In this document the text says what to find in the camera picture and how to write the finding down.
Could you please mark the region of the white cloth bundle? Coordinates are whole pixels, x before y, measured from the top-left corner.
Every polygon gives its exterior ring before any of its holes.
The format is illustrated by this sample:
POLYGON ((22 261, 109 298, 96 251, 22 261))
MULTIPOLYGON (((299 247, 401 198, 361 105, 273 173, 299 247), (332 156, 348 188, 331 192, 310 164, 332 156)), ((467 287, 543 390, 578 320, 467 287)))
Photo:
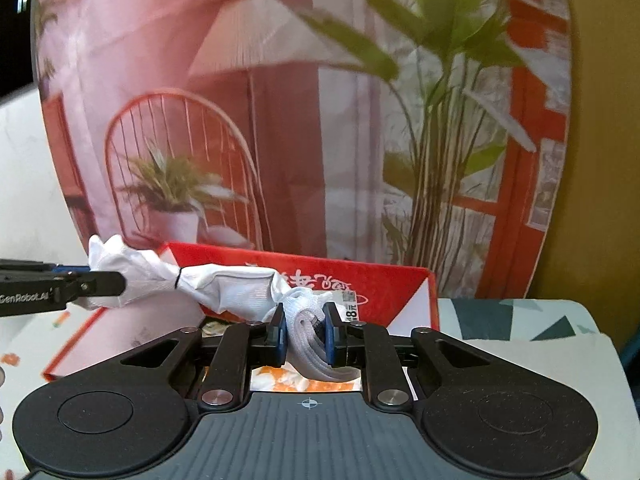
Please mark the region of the white cloth bundle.
POLYGON ((122 308, 175 290, 216 314, 230 313, 244 321, 267 322, 282 302, 288 326, 288 362, 299 374, 322 382, 350 382, 360 376, 356 368, 333 367, 326 362, 320 327, 324 322, 323 306, 333 300, 332 294, 291 286, 273 268, 217 263, 177 266, 152 250, 127 246, 118 235, 105 242, 93 235, 88 263, 91 271, 122 274, 126 289, 116 297, 77 299, 75 304, 86 310, 122 308))

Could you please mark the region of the orange floral oven mitt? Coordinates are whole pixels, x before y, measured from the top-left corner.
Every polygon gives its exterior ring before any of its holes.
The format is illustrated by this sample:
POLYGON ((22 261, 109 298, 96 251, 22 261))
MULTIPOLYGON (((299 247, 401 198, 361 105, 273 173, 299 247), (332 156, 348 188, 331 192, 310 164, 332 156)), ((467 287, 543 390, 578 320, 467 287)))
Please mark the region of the orange floral oven mitt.
POLYGON ((350 382, 322 382, 308 379, 292 367, 263 366, 252 371, 250 390, 284 393, 329 393, 360 391, 361 380, 350 382))

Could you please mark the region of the printed living room backdrop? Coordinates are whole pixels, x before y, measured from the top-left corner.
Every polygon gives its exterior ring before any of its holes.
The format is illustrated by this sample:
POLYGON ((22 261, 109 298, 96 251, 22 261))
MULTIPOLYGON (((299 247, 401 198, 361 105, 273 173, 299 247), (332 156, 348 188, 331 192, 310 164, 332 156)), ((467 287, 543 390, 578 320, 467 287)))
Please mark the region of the printed living room backdrop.
POLYGON ((567 0, 34 0, 81 240, 533 281, 570 111, 567 0))

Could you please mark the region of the red cardboard box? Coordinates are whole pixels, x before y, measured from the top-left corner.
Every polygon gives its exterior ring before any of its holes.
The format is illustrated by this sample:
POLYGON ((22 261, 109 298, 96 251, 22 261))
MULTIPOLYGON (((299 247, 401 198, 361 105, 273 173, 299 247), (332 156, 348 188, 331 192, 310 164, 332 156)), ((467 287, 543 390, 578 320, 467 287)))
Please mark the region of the red cardboard box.
POLYGON ((136 348, 177 328, 203 322, 220 335, 234 322, 266 322, 284 307, 288 356, 277 372, 262 365, 262 390, 353 389, 359 372, 326 357, 323 307, 345 322, 378 324, 392 335, 439 326, 434 274, 415 266, 362 263, 210 245, 169 243, 154 252, 121 237, 91 237, 89 266, 127 281, 116 297, 81 298, 87 310, 52 354, 43 377, 55 380, 136 348))

